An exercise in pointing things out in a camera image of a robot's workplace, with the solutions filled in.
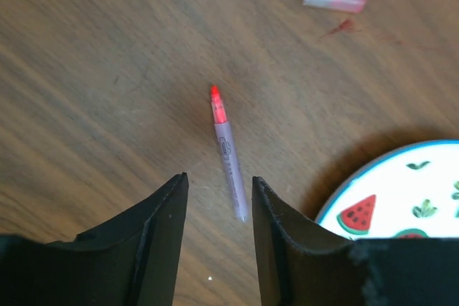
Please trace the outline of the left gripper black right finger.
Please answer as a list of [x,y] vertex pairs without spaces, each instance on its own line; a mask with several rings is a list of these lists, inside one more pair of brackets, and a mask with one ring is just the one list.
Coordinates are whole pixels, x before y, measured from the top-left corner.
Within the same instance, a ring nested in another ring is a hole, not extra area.
[[351,241],[252,180],[263,305],[456,305],[457,239]]

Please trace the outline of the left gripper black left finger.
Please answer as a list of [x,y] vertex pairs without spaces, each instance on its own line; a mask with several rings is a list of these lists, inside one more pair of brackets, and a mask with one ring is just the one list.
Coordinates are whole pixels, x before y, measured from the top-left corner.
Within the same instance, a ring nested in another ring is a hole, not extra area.
[[1,235],[1,304],[171,305],[188,193],[177,174],[71,242]]

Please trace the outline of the red pen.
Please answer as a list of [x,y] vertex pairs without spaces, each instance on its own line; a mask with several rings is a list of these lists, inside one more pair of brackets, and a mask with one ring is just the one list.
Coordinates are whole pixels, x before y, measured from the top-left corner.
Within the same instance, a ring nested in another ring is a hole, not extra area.
[[240,170],[240,162],[237,156],[231,125],[218,86],[212,85],[210,87],[210,97],[214,118],[214,129],[222,156],[227,184],[232,196],[235,216],[240,221],[247,222],[249,220],[249,211]]

